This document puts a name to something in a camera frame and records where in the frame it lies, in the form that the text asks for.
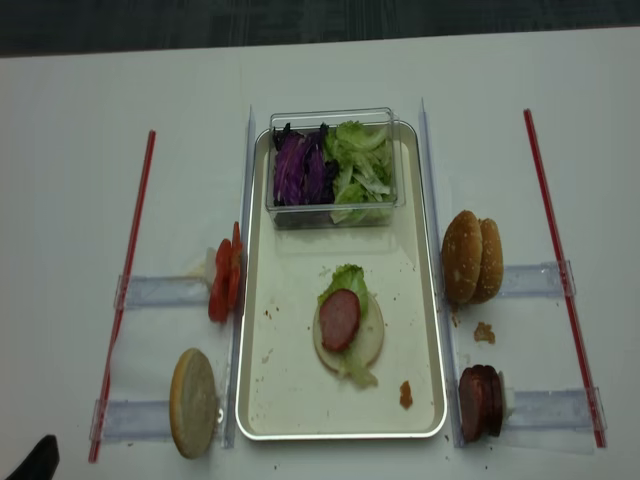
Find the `black left arm gripper tip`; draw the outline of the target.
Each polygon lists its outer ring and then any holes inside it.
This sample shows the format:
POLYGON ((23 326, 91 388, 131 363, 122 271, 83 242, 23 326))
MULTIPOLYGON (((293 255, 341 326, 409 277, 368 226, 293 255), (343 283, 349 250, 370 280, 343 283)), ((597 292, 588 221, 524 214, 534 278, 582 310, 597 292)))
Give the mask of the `black left arm gripper tip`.
POLYGON ((9 475, 9 480, 52 480, 60 462, 55 435, 45 435, 9 475))

